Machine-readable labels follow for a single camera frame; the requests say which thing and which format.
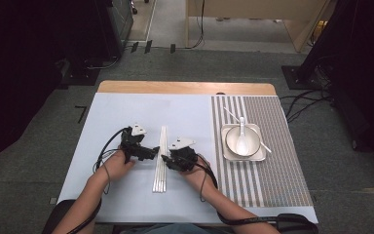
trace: white tabletop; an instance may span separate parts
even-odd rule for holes
[[[102,94],[93,99],[86,124],[63,184],[59,201],[76,199],[93,173],[103,145],[117,131],[138,123],[147,134],[141,144],[159,146],[160,130],[168,127],[168,144],[178,137],[196,141],[191,147],[216,165],[210,95]],[[118,136],[109,148],[120,143]],[[156,160],[136,161],[126,177],[111,183],[102,197],[96,221],[108,223],[191,222],[220,223],[208,203],[175,171],[167,170],[167,192],[153,193]],[[248,207],[257,215],[296,213],[318,222],[313,206]]]

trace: person's left hand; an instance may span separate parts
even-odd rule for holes
[[[130,160],[126,164],[124,163],[125,161],[126,155],[124,154],[123,150],[117,150],[117,152],[111,155],[97,171],[105,171],[106,168],[111,180],[119,180],[125,176],[135,164],[134,160]]]

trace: gray carpet floor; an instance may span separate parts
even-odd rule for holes
[[[306,55],[186,51],[153,48],[125,51],[100,72],[93,87],[55,90],[19,141],[0,154],[0,233],[40,233],[66,176],[85,116],[103,80],[271,83],[279,97],[290,91],[282,65],[300,65]],[[292,98],[282,100],[284,111]],[[300,109],[307,102],[295,106]],[[356,152],[337,109],[319,102],[289,123],[302,170],[315,202],[320,233],[374,233],[374,153]],[[98,225],[96,233],[111,233]]]

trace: metal base plate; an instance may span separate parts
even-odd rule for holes
[[[229,147],[227,146],[226,136],[229,131],[239,125],[223,125],[221,128],[221,144],[223,145],[223,156],[227,160],[230,161],[263,161],[266,159],[266,149],[264,147],[260,147],[259,150],[253,155],[250,156],[240,156],[238,154],[233,153]],[[246,127],[255,131],[260,138],[260,141],[263,142],[263,137],[260,132],[260,128],[255,124],[246,124]]]

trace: person's right hand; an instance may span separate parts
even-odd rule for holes
[[[201,157],[199,157],[199,160],[197,161],[198,164],[202,165],[203,167],[206,167],[206,163],[203,161]],[[194,166],[194,168],[191,171],[182,172],[180,173],[189,183],[190,185],[197,191],[201,192],[202,186],[203,191],[202,195],[206,198],[206,195],[208,192],[211,192],[212,190],[216,190],[214,183],[209,175],[206,175],[205,170],[198,166]]]

